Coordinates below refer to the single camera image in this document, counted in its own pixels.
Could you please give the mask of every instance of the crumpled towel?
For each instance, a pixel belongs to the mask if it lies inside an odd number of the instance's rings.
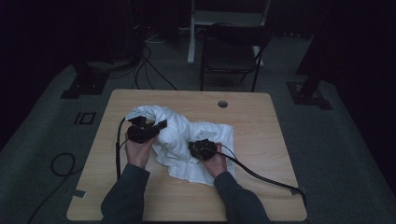
[[[134,108],[125,119],[139,116],[155,121],[155,124],[167,119],[167,127],[160,131],[158,140],[153,144],[157,153],[157,162],[168,166],[170,176],[187,179],[190,182],[213,186],[214,178],[189,151],[188,143],[208,139],[221,142],[233,153],[233,126],[210,122],[189,122],[168,107],[142,105]],[[227,148],[221,152],[233,156]],[[234,163],[227,159],[227,170],[235,176]]]

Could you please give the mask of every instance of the human hand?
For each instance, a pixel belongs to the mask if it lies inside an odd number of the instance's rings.
[[[217,143],[217,150],[221,152],[221,144]],[[207,161],[202,161],[202,164],[211,176],[216,178],[219,174],[227,171],[226,159],[224,156],[216,153],[212,158]]]
[[[128,163],[146,169],[149,161],[149,151],[152,144],[157,140],[158,135],[143,144],[136,143],[128,139],[125,143],[125,152]]]

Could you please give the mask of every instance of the black controller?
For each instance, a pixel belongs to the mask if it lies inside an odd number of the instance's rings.
[[[212,158],[218,148],[214,142],[207,139],[196,142],[189,142],[189,150],[193,157],[200,161],[207,161]]]
[[[146,123],[147,118],[143,116],[128,121],[132,123],[132,126],[128,128],[128,138],[139,144],[147,142],[167,126],[166,120],[159,122],[157,125],[154,125],[154,122]]]

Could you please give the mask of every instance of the dark sleeve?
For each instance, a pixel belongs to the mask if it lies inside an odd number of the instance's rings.
[[[148,171],[128,163],[102,202],[102,223],[142,223],[148,181]]]
[[[257,195],[243,189],[229,172],[216,177],[215,187],[224,202],[228,223],[271,223]]]

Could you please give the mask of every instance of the wooden table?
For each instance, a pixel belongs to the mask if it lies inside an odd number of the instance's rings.
[[[220,108],[218,101],[228,102]],[[140,105],[167,106],[190,121],[226,123],[234,127],[234,151],[238,160],[259,175],[297,187],[288,151],[271,97],[255,92],[135,91],[115,90],[108,102],[77,189],[67,212],[71,220],[100,220],[100,205],[116,182],[115,144],[120,121]],[[122,132],[128,128],[125,122]],[[121,169],[126,164],[121,151]],[[146,221],[224,221],[224,205],[214,187],[169,176],[155,161],[151,150],[147,169],[151,172],[145,194]],[[255,192],[273,221],[302,221],[306,211],[300,195],[260,181],[239,166],[236,180]]]

